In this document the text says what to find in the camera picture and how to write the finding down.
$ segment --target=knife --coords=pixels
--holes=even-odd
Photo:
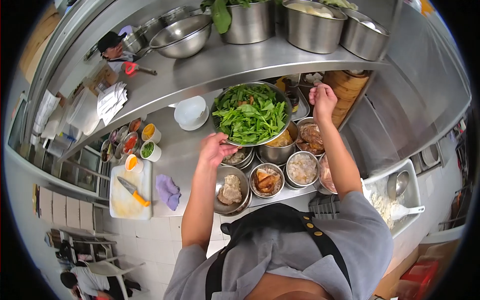
[[[122,177],[120,176],[117,176],[117,179],[119,180],[119,182],[125,187],[125,189],[127,189],[127,191],[130,192],[130,194],[132,194],[132,196],[138,201],[140,202],[141,205],[145,206],[145,207],[148,207],[151,202],[150,201],[145,201],[137,192],[137,188],[132,185],[131,183],[129,183],[128,181],[126,181],[125,179],[123,179]]]

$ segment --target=woman's hand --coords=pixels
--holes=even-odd
[[[218,167],[223,158],[238,151],[235,145],[224,144],[228,135],[218,132],[211,133],[200,142],[199,163],[206,163],[212,167]]]
[[[335,108],[337,98],[332,88],[323,83],[314,84],[315,87],[310,89],[308,98],[310,104],[315,105],[313,108],[313,119],[315,123],[323,121],[332,121],[332,113]]]

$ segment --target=black apron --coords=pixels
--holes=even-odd
[[[285,204],[277,203],[262,207],[233,221],[223,223],[221,230],[230,235],[230,242],[219,253],[207,272],[205,281],[205,298],[212,298],[212,294],[222,290],[223,263],[227,253],[243,239],[251,239],[253,233],[262,228],[274,228],[281,232],[307,231],[320,250],[323,257],[332,255],[338,267],[348,281],[347,266],[340,251],[333,241],[312,223],[314,213],[303,213]]]

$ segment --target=black shoe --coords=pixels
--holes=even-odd
[[[134,288],[134,289],[137,289],[137,290],[142,290],[142,288],[140,287],[138,282],[133,282],[133,281],[128,280],[128,279],[125,279],[123,282],[125,283],[125,286],[128,287],[128,288]]]

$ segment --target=stainless steel counter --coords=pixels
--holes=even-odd
[[[315,54],[289,44],[283,37],[250,45],[223,44],[216,32],[196,55],[174,60],[151,52],[138,64],[158,72],[158,76],[138,72],[133,77],[121,74],[128,91],[128,101],[105,127],[100,122],[94,133],[83,136],[65,151],[65,160],[85,145],[146,114],[184,99],[252,80],[260,80],[300,72],[327,70],[378,70],[384,61],[367,61],[356,57],[341,46],[331,54]]]

